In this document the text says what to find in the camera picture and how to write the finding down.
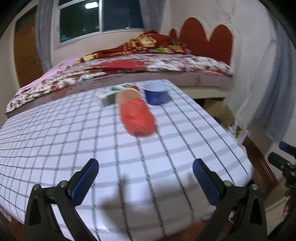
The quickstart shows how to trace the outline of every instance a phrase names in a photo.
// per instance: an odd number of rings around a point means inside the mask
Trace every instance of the wooden door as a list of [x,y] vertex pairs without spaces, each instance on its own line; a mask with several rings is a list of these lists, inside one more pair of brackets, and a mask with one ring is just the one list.
[[43,75],[35,42],[35,19],[26,21],[15,32],[15,68],[20,86],[26,86]]

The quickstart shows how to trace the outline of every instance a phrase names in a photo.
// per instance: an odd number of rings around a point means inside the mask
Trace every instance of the curtain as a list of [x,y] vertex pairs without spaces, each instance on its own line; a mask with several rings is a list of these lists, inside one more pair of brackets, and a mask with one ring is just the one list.
[[139,0],[145,31],[155,30],[159,32],[165,0]]
[[35,39],[43,72],[52,68],[50,60],[50,35],[54,0],[39,0],[35,17]]
[[264,98],[255,117],[275,143],[283,140],[296,102],[296,50],[287,33],[275,20],[276,60]]

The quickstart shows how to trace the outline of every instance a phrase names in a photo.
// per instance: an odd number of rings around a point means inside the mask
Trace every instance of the white tablecloth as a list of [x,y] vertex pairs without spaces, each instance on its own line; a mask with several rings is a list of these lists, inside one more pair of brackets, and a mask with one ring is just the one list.
[[[34,184],[45,188],[69,180],[95,158],[99,174],[76,209],[98,240],[158,239],[210,215],[214,209],[193,175],[193,161],[202,158],[222,180],[237,186],[250,181],[252,165],[206,111],[163,81],[171,101],[150,106],[158,125],[150,137],[129,135],[118,106],[101,108],[97,90],[8,119],[0,130],[0,205],[24,222]],[[54,211],[70,238],[56,206]]]

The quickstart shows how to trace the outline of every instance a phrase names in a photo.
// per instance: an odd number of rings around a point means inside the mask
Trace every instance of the blue bowl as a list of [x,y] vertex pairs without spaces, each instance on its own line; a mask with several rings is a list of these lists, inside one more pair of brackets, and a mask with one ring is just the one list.
[[169,101],[168,85],[162,81],[154,81],[143,86],[147,103],[161,105]]

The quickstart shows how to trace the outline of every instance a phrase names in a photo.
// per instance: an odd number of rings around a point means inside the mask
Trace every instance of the red headboard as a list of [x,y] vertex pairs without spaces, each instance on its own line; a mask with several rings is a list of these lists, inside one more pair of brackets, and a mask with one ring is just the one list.
[[[170,31],[170,37],[177,39],[175,29]],[[210,57],[230,64],[233,37],[225,25],[217,26],[208,41],[201,23],[196,18],[188,18],[182,26],[179,40],[185,43],[195,56]]]

